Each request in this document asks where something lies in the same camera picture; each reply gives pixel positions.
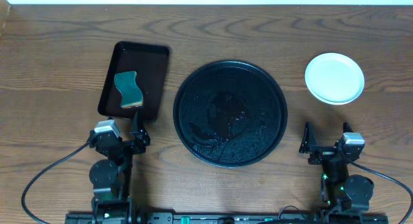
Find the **green yellow scrub sponge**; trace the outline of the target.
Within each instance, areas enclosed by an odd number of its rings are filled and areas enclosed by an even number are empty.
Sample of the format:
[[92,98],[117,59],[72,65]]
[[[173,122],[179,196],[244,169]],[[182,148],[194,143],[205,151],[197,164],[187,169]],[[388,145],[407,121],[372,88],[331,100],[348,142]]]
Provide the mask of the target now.
[[121,94],[120,106],[123,109],[143,105],[143,93],[136,83],[136,76],[136,71],[121,72],[114,76],[114,84]]

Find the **light green plate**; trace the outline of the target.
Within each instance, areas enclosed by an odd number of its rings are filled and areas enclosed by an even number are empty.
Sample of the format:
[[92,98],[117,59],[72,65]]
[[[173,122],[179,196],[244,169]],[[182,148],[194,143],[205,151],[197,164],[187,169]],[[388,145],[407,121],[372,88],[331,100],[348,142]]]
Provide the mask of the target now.
[[304,73],[309,92],[329,105],[345,105],[363,92],[365,77],[361,67],[339,53],[324,53],[313,58]]

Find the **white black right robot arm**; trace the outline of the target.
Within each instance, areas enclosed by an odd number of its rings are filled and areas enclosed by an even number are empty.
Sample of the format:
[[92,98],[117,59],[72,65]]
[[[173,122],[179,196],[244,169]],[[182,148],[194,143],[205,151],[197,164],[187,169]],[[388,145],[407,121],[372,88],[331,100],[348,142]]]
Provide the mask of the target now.
[[369,209],[374,183],[358,174],[349,174],[348,165],[359,159],[365,140],[347,122],[343,134],[329,147],[319,146],[312,125],[305,125],[299,153],[308,154],[310,165],[321,165],[321,194],[333,212],[363,213]]

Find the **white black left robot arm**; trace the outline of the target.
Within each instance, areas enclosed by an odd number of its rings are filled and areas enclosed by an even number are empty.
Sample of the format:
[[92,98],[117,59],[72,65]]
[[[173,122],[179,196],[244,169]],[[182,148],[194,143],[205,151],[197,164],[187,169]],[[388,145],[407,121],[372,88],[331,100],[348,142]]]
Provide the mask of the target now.
[[129,197],[133,156],[145,153],[146,146],[150,144],[150,137],[138,113],[133,117],[130,134],[133,140],[124,141],[119,127],[111,118],[100,121],[90,131],[90,148],[106,157],[94,163],[89,172],[94,193],[92,224],[146,222],[145,215]]

